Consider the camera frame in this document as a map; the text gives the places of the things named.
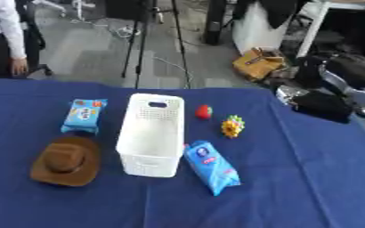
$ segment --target black chair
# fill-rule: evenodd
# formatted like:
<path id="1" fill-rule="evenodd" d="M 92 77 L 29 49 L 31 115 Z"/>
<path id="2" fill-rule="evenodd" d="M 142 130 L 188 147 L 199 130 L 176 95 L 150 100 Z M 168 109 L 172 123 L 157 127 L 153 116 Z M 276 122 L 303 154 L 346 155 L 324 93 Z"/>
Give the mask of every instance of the black chair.
<path id="1" fill-rule="evenodd" d="M 17 0 L 16 8 L 20 15 L 20 22 L 27 26 L 27 29 L 24 30 L 24 37 L 29 72 L 23 77 L 28 77 L 39 70 L 43 70 L 48 77 L 52 76 L 53 71 L 48 65 L 39 63 L 40 51 L 46 48 L 46 42 L 36 24 L 36 5 L 31 0 Z"/>

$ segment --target blue snack package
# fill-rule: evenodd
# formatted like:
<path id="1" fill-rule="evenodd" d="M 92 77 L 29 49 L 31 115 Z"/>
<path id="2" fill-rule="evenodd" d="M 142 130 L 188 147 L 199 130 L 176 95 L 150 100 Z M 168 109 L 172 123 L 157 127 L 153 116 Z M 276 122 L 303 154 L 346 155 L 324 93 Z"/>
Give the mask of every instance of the blue snack package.
<path id="1" fill-rule="evenodd" d="M 214 196 L 218 196 L 225 187 L 240 185 L 235 168 L 210 142 L 197 141 L 187 146 L 184 157 Z"/>
<path id="2" fill-rule="evenodd" d="M 85 131 L 97 134 L 98 118 L 107 104 L 108 100 L 74 100 L 61 131 L 63 133 Z"/>

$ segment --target basket handle hole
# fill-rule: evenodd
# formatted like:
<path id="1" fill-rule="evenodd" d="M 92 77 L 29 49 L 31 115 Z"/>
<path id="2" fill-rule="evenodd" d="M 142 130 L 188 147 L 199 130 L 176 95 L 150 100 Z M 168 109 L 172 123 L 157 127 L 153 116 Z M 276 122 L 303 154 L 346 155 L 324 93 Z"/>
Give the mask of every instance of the basket handle hole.
<path id="1" fill-rule="evenodd" d="M 166 108 L 167 107 L 167 104 L 166 103 L 163 103 L 163 102 L 150 102 L 150 106 L 152 108 Z"/>

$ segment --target tripod leg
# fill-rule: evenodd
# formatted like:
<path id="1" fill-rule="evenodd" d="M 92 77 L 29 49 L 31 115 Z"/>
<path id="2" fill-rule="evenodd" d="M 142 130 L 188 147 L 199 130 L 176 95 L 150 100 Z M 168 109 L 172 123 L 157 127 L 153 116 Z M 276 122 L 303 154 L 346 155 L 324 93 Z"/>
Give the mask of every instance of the tripod leg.
<path id="1" fill-rule="evenodd" d="M 129 38 L 129 46 L 128 46 L 127 56 L 126 56 L 126 60 L 125 60 L 125 66 L 124 66 L 123 72 L 122 72 L 122 78 L 126 78 L 127 67 L 128 67 L 128 63 L 130 61 L 131 51 L 133 50 L 135 34 L 137 33 L 138 23 L 140 21 L 140 18 L 141 18 L 141 12 L 138 11 L 137 17 L 135 18 L 135 21 L 134 21 L 133 34 Z"/>
<path id="2" fill-rule="evenodd" d="M 142 36 L 141 36 L 141 46 L 140 46 L 140 55 L 138 57 L 138 65 L 135 67 L 135 73 L 137 78 L 135 79 L 135 88 L 138 89 L 140 84 L 140 75 L 142 73 L 142 61 L 143 61 L 143 53 L 145 51 L 145 41 L 148 35 L 148 25 L 150 21 L 151 5 L 148 4 L 148 1 L 145 1 L 143 6 L 143 22 L 142 22 Z"/>
<path id="3" fill-rule="evenodd" d="M 177 28 L 178 40 L 180 41 L 180 51 L 181 51 L 181 56 L 182 56 L 182 63 L 183 63 L 184 70 L 185 70 L 185 77 L 187 79 L 187 86 L 189 89 L 191 89 L 191 78 L 190 78 L 190 74 L 188 73 L 187 58 L 185 56 L 185 47 L 184 47 L 184 43 L 183 43 L 183 35 L 181 32 L 177 3 L 175 0 L 171 0 L 171 1 L 172 1 L 172 6 L 173 6 L 173 15 L 174 15 L 174 19 L 175 19 L 175 26 Z"/>

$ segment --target yellow flower toy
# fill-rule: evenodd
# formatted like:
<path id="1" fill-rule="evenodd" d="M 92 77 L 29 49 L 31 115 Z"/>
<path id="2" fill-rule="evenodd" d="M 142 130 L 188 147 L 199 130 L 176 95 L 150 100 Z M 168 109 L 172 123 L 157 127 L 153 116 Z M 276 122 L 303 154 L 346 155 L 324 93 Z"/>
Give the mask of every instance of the yellow flower toy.
<path id="1" fill-rule="evenodd" d="M 237 138 L 243 129 L 245 129 L 245 122 L 238 116 L 229 116 L 222 124 L 223 133 L 231 139 Z"/>

